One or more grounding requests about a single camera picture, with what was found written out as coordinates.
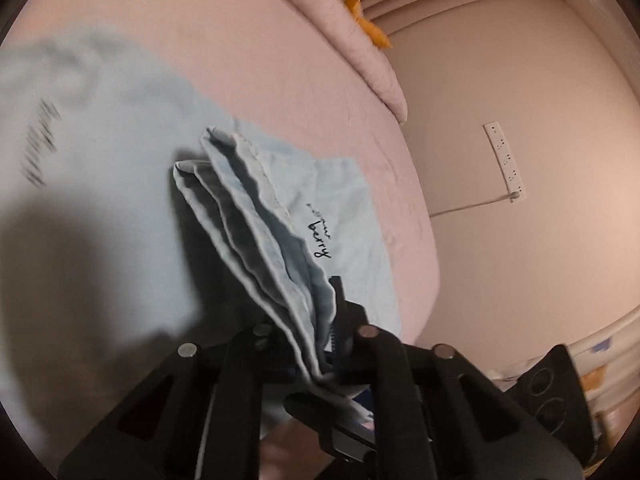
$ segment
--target electrical outlet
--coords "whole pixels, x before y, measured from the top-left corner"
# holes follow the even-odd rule
[[[495,158],[498,160],[498,165],[500,165],[500,170],[502,171],[502,176],[504,177],[509,193],[513,193],[514,191],[520,193],[520,196],[518,198],[511,199],[511,202],[516,202],[516,200],[526,198],[524,185],[522,184],[522,179],[516,166],[516,161],[513,158],[513,153],[511,153],[511,150],[509,149],[507,139],[504,137],[500,124],[496,121],[495,123],[484,124],[483,128],[486,131],[487,137],[489,137],[489,142],[491,142],[492,148],[494,149]]]

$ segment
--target mattress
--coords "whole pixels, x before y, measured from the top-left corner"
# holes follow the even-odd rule
[[[398,125],[404,100],[377,52],[351,48],[366,38],[359,30],[328,31],[347,23],[348,13],[335,20],[337,25],[325,19],[324,30],[319,28],[312,11],[320,1],[327,0],[311,0],[305,10],[295,0],[29,0],[6,41],[106,23],[233,115],[316,156],[354,157],[369,182],[388,249],[402,338],[413,342],[431,313],[439,272],[428,212]],[[368,72],[368,59],[377,59],[384,70]],[[180,149],[178,142],[175,150]],[[0,222],[10,213],[0,212]],[[132,209],[128,221],[133,226],[143,214]],[[175,243],[157,234],[147,242]],[[198,321],[196,300],[188,292],[183,301],[164,303],[148,299],[154,296],[151,288],[138,290],[135,301],[119,296],[124,282],[131,290],[141,274],[158,266],[145,270],[144,260],[132,266],[120,262],[117,252],[110,254],[110,264],[121,272],[110,276],[108,289],[115,292],[106,296],[123,303],[108,315],[83,304],[86,296],[82,290],[76,294],[79,285],[71,282],[60,285],[76,298],[64,312],[42,316],[33,305],[7,316],[9,307],[0,300],[0,399],[52,470],[127,388],[192,335]],[[94,278],[99,281],[100,274]],[[165,285],[175,280],[177,289],[183,278],[155,276]],[[153,281],[147,273],[141,283]],[[262,447],[263,469],[276,476],[288,468],[296,478],[305,478],[303,470],[312,478],[314,464],[326,463],[325,456],[314,454],[315,436],[295,424],[278,428],[270,438]]]

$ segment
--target blurry cloth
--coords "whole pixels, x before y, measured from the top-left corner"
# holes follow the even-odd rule
[[[203,305],[210,311],[204,321],[215,320],[206,327],[212,342],[261,319],[243,310],[242,301],[212,301],[220,276],[210,256],[224,244],[213,241],[210,226],[203,233],[209,247],[202,238],[186,243],[194,232],[183,232],[174,197],[176,160],[206,162],[181,162],[174,170],[182,193],[189,189],[197,197],[185,208],[200,208],[201,231],[203,218],[214,218],[202,193],[211,196],[215,178],[228,193],[235,208],[225,205],[220,221],[229,225],[240,215],[245,224],[217,229],[221,237],[231,232],[226,247],[241,272],[230,257],[225,263],[254,302],[292,331],[303,374],[319,378],[318,351],[335,309],[332,274],[342,276],[347,299],[362,304],[370,322],[399,332],[386,249],[352,160],[314,161],[277,142],[198,95],[126,38],[100,28],[3,47],[0,66],[0,310],[4,330],[19,332],[20,347],[28,349],[10,360],[20,370],[48,374],[51,397],[58,388],[60,402],[66,401],[65,381],[36,356],[65,363],[110,405],[100,381],[85,377],[93,362],[113,359],[150,334],[191,337]],[[239,164],[244,170],[237,171]],[[258,168],[265,174],[255,180]],[[195,185],[198,176],[206,186]],[[255,189],[248,189],[252,182]],[[278,207],[270,202],[270,186]],[[222,194],[216,199],[224,200]],[[238,244],[250,240],[236,232],[243,226],[255,244],[270,244],[270,255],[285,267],[274,267],[275,259],[261,252],[239,253]],[[305,243],[295,247],[296,239]],[[249,260],[254,256],[261,260]],[[265,267],[258,270],[258,263]],[[205,279],[197,282],[195,272]],[[43,331],[57,334],[57,343],[44,341]],[[9,384],[9,367],[0,371]]]
[[[317,160],[257,129],[209,128],[201,142],[207,160],[176,163],[177,187],[223,261],[284,330],[305,377],[323,376],[331,275],[370,322],[399,333],[385,245],[354,160]]]

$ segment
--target blue fabric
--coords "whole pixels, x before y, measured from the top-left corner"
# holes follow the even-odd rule
[[[252,299],[284,330],[310,382],[335,315],[331,275],[370,322],[399,333],[382,234],[356,162],[318,160],[238,122],[208,128],[208,160],[177,162],[178,189]]]
[[[371,389],[367,388],[361,394],[353,398],[357,403],[362,404],[370,412],[373,412],[373,394]]]

